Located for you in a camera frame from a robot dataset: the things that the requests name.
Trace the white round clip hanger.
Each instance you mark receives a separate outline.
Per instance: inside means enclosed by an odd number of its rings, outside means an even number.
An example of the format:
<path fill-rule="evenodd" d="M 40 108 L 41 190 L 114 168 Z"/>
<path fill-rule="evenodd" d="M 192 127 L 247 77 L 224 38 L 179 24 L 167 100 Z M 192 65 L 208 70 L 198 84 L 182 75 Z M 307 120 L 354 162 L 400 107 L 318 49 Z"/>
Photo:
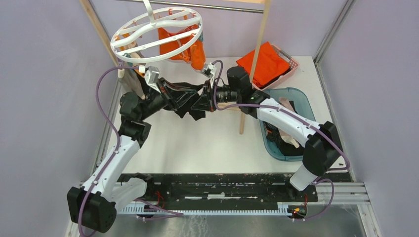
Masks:
<path fill-rule="evenodd" d="M 111 37 L 110 48 L 117 58 L 133 64 L 166 60 L 185 51 L 203 34 L 203 19 L 197 11 L 179 6 L 154 9 L 148 0 L 143 3 L 146 9 L 145 13 L 129 20 Z M 177 33 L 195 24 L 199 24 L 195 30 L 166 39 L 158 37 L 158 28 Z M 187 36 L 194 37 L 180 48 L 160 55 L 160 45 Z"/>

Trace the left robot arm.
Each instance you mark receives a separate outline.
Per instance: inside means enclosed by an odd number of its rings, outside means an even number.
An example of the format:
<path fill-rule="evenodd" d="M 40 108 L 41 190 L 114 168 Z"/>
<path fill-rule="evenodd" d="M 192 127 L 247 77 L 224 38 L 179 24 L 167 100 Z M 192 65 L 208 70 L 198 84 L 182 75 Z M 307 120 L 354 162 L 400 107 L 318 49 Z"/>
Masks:
<path fill-rule="evenodd" d="M 113 128 L 117 136 L 113 149 L 80 188 L 72 187 L 67 193 L 72 222 L 105 233 L 117 214 L 135 199 L 149 201 L 155 196 L 155 187 L 146 175 L 130 178 L 118 188 L 115 185 L 148 138 L 151 125 L 145 120 L 161 109 L 177 111 L 190 106 L 201 89 L 202 85 L 159 78 L 157 89 L 150 89 L 145 99 L 133 91 L 121 96 L 121 126 Z"/>

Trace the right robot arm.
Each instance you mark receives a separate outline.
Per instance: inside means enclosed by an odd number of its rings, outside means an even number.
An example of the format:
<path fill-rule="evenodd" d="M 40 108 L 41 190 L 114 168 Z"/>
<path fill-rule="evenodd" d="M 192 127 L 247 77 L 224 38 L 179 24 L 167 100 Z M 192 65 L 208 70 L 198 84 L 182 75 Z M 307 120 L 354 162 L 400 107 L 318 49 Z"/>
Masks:
<path fill-rule="evenodd" d="M 305 189 L 327 171 L 339 157 L 345 157 L 336 126 L 327 121 L 320 124 L 305 118 L 281 105 L 269 94 L 255 89 L 248 81 L 244 68 L 236 66 L 227 71 L 228 84 L 218 86 L 217 67 L 205 64 L 201 73 L 208 77 L 193 110 L 214 112 L 222 110 L 219 103 L 227 103 L 226 109 L 238 108 L 242 113 L 273 125 L 290 135 L 303 148 L 302 165 L 289 179 L 286 197 L 299 201 Z"/>

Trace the beige grey underwear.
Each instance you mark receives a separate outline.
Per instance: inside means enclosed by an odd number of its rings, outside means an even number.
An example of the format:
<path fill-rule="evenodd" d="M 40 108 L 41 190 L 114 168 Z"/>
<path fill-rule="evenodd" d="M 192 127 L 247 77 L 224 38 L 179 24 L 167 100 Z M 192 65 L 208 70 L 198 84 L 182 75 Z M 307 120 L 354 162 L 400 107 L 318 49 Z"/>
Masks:
<path fill-rule="evenodd" d="M 138 71 L 139 64 L 120 61 L 119 66 L 135 67 L 135 69 L 118 69 L 118 81 L 122 85 L 123 93 L 135 92 L 141 99 L 145 99 L 149 87 L 144 80 L 144 74 Z"/>

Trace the black underwear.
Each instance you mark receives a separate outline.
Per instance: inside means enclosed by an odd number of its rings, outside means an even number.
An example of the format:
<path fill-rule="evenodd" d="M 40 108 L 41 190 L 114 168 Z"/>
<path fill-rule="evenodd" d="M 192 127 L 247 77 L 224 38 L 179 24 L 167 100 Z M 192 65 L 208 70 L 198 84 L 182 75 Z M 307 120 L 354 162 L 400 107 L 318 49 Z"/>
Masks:
<path fill-rule="evenodd" d="M 167 103 L 164 110 L 174 111 L 180 118 L 189 114 L 194 120 L 199 120 L 206 117 L 206 112 L 214 111 L 208 81 L 195 85 L 187 82 L 172 83 L 159 78 L 158 84 Z"/>

